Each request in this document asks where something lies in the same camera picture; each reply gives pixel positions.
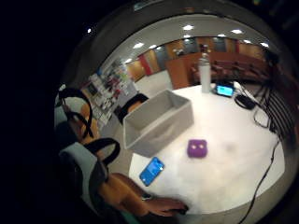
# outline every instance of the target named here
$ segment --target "thermos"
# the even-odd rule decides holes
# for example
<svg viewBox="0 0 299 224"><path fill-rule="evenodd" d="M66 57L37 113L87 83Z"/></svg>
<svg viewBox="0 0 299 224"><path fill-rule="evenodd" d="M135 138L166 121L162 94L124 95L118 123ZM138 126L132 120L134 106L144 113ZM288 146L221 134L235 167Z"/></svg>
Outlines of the thermos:
<svg viewBox="0 0 299 224"><path fill-rule="evenodd" d="M211 90L211 65L206 53L199 59L199 74L202 85L202 92L208 93Z"/></svg>

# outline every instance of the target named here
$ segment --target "white box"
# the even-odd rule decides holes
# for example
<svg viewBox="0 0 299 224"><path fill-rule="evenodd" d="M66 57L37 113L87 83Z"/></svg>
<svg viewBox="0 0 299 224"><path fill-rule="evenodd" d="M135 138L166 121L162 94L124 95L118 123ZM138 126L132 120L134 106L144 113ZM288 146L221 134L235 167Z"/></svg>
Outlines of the white box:
<svg viewBox="0 0 299 224"><path fill-rule="evenodd" d="M193 123L190 100L162 91L124 118L124 148L152 157Z"/></svg>

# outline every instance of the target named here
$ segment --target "purple toy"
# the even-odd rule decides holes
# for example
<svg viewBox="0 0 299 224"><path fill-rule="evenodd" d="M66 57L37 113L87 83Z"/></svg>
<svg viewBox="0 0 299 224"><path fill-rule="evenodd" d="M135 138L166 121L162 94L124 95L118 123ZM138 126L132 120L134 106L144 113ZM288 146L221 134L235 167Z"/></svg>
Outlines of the purple toy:
<svg viewBox="0 0 299 224"><path fill-rule="evenodd" d="M189 157L205 157L207 154L206 140L189 140L187 153Z"/></svg>

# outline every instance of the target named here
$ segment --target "chair backrest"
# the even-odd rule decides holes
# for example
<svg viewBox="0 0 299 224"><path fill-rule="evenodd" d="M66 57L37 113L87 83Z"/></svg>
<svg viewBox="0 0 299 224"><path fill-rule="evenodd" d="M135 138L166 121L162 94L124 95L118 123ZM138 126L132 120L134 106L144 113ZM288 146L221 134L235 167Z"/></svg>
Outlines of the chair backrest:
<svg viewBox="0 0 299 224"><path fill-rule="evenodd" d="M119 110L117 117L122 124L124 117L131 112L133 109L144 103L149 99L148 96L142 93L138 93L134 97L132 97L130 100L125 103L125 105Z"/></svg>
<svg viewBox="0 0 299 224"><path fill-rule="evenodd" d="M246 70L250 70L250 64L249 63L244 63L244 62L237 61L236 64L241 68L244 68Z"/></svg>
<svg viewBox="0 0 299 224"><path fill-rule="evenodd" d="M270 130L277 133L280 139L288 136L295 126L296 117L286 100L274 88L270 88L261 101L261 106L270 118Z"/></svg>

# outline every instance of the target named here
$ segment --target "white table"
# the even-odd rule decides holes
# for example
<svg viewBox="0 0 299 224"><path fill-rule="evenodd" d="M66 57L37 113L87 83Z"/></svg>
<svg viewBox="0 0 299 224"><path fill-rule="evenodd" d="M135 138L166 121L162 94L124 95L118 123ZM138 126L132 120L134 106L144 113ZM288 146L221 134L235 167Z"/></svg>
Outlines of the white table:
<svg viewBox="0 0 299 224"><path fill-rule="evenodd" d="M139 174L150 158L134 153L129 176L147 192L181 199L190 207L188 214L218 213L249 202L270 163L276 135L257 126L254 110L239 107L233 98L201 93L201 86L174 93L192 101L193 126L155 155L165 168L149 187L143 185ZM259 119L266 115L260 113ZM207 140L205 158L188 157L189 139ZM284 169L279 144L257 196L269 189Z"/></svg>

